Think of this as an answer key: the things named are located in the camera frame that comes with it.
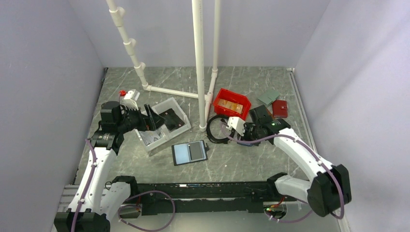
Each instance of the white wall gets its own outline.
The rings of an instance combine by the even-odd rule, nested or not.
[[[296,66],[319,152],[350,172],[353,232],[410,231],[410,2],[332,0]]]
[[[103,67],[66,0],[0,7],[0,231],[50,231]]]
[[[104,66],[132,62],[101,0],[69,0]],[[204,57],[212,65],[214,1],[204,0]],[[221,66],[294,67],[329,0],[221,1]],[[147,66],[194,66],[191,0],[117,0]]]

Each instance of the gray tabletop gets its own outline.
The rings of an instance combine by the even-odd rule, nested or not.
[[[205,87],[209,86],[211,68],[205,69]],[[153,86],[197,93],[196,71],[194,67],[147,67],[147,81]],[[289,116],[285,119],[296,133],[309,144],[305,124],[300,115],[292,82],[284,67],[219,67],[216,80],[215,96],[220,88],[246,95],[252,108],[261,105],[257,97],[269,89],[280,93],[279,99],[288,103]],[[144,150],[135,132],[124,135],[125,141],[111,171],[108,180],[117,175],[133,175],[139,183],[169,182],[219,182],[219,181],[257,181],[286,172],[297,178],[306,178],[297,165],[280,149],[269,142],[259,146],[246,147],[236,143],[213,144],[205,133],[199,132],[198,100],[158,92],[147,92],[141,87],[140,80],[133,68],[109,68],[100,97],[94,112],[89,136],[97,129],[101,104],[118,100],[121,89],[137,89],[141,92],[139,105],[155,105],[174,97],[188,116],[192,129],[168,141],[151,151]],[[213,107],[210,116],[215,115]],[[174,166],[171,145],[188,141],[205,140],[209,144],[208,160]],[[88,161],[88,147],[77,172],[76,184],[79,184]]]

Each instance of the vertical white pipe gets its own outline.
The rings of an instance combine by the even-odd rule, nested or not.
[[[215,0],[214,12],[214,60],[212,66],[212,77],[218,75],[218,49],[220,33],[220,0]]]
[[[123,8],[121,7],[117,7],[117,5],[115,4],[114,0],[106,0],[108,7],[110,9],[110,14],[111,17],[113,18],[114,24],[116,25],[116,27],[118,28],[118,31],[121,35],[121,38],[123,40],[125,49],[127,50],[128,55],[130,55],[132,63],[134,64],[134,69],[135,72],[137,73],[138,77],[141,80],[141,84],[144,88],[148,87],[148,82],[145,79],[144,76],[144,68],[145,68],[145,64],[144,63],[140,63],[137,59],[137,56],[135,55],[135,51],[134,51],[134,46],[136,44],[134,39],[130,39],[128,37],[127,31],[124,28],[124,22],[122,20],[122,17],[125,14],[125,11]]]
[[[202,0],[192,0],[193,35],[195,42],[196,80],[198,83],[199,130],[206,130],[204,38],[202,25]]]
[[[117,10],[117,5],[115,4],[114,0],[107,0],[107,4],[111,11]]]

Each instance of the red plastic bin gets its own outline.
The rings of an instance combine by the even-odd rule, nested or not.
[[[222,107],[218,105],[218,102],[220,99],[224,99],[233,103],[238,103],[243,105],[242,108],[242,113],[238,113],[236,111],[230,110],[228,108]],[[226,115],[229,117],[240,117],[241,119],[245,120],[246,116],[248,115],[248,111],[250,109],[250,101],[248,98],[244,95],[234,93],[232,91],[229,91],[227,89],[221,88],[217,97],[214,100],[214,112],[217,113],[218,115]]]

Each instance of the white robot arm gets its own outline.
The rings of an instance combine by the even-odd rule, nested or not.
[[[230,117],[227,128],[238,132],[239,140],[229,137],[227,133],[225,135],[240,144],[258,144],[268,140],[283,150],[306,174],[308,180],[293,178],[286,173],[269,178],[268,182],[275,184],[279,194],[309,203],[312,210],[321,217],[333,214],[338,208],[343,211],[344,205],[351,201],[347,169],[343,165],[334,166],[318,155],[283,119],[269,119],[256,125],[238,117]]]

